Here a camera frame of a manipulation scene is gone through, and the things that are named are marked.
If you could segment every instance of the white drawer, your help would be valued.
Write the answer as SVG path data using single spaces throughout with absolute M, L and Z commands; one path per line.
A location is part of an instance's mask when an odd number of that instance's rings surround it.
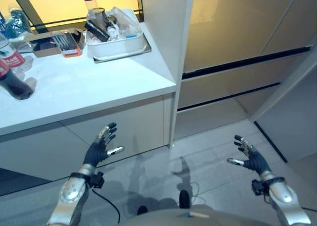
M 207 131 L 250 116 L 276 90 L 261 91 L 180 111 L 176 117 L 174 139 Z
M 125 147 L 125 151 L 112 156 L 111 161 L 163 146 L 163 96 L 61 121 L 87 143 L 110 122 L 117 123 L 117 132 L 108 147 Z
M 283 81 L 307 55 L 288 56 L 183 80 L 178 108 Z
M 87 149 L 60 123 L 46 124 L 1 136 L 0 168 L 56 180 L 78 170 Z

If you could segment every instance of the drawer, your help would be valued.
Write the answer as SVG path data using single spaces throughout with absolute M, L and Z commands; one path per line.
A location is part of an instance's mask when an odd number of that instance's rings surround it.
M 291 1 L 194 0 L 184 72 L 259 56 Z
M 56 180 L 78 170 L 87 149 L 60 123 L 46 124 L 1 136 L 0 168 Z
M 283 81 L 307 53 L 183 80 L 178 108 Z
M 112 162 L 163 146 L 163 96 L 61 121 L 87 143 L 110 122 L 117 123 L 117 132 L 108 148 L 125 147 L 125 151 L 110 158 Z
M 316 43 L 316 0 L 295 0 L 261 55 Z
M 175 139 L 207 131 L 252 115 L 278 86 L 177 113 Z

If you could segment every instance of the silver robotic arm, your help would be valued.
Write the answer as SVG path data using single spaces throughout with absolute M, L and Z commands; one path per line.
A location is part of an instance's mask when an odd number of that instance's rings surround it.
M 110 123 L 101 130 L 89 147 L 81 168 L 78 172 L 73 172 L 62 186 L 57 206 L 47 222 L 48 226 L 76 226 L 79 224 L 89 188 L 101 188 L 104 183 L 103 173 L 95 174 L 97 164 L 124 150 L 124 147 L 105 150 L 106 145 L 115 138 L 113 134 L 116 131 L 115 127 L 115 123 Z
M 311 225 L 307 214 L 298 203 L 298 198 L 282 177 L 276 177 L 269 168 L 264 157 L 243 137 L 235 136 L 239 151 L 243 152 L 249 159 L 246 161 L 228 158 L 231 164 L 255 170 L 260 181 L 252 181 L 252 189 L 255 195 L 265 195 L 276 210 L 278 218 L 283 226 L 306 226 Z

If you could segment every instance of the white plastic basket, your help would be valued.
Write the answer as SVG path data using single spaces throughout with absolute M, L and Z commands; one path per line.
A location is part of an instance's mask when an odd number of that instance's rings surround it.
M 121 10 L 131 19 L 135 20 L 139 25 L 139 21 L 132 9 Z M 101 60 L 130 56 L 138 52 L 141 53 L 144 51 L 147 45 L 143 33 L 137 35 L 136 37 L 127 38 L 124 40 L 115 40 L 96 44 L 92 43 L 90 33 L 87 32 L 85 36 L 85 43 L 87 44 L 89 52 L 92 54 L 92 56 Z

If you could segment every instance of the countertop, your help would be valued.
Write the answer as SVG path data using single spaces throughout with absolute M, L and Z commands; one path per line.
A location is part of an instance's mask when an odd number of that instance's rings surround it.
M 78 57 L 34 58 L 25 79 L 37 80 L 34 94 L 18 101 L 0 88 L 0 136 L 154 96 L 176 84 L 145 23 L 150 53 L 95 64 L 87 46 Z

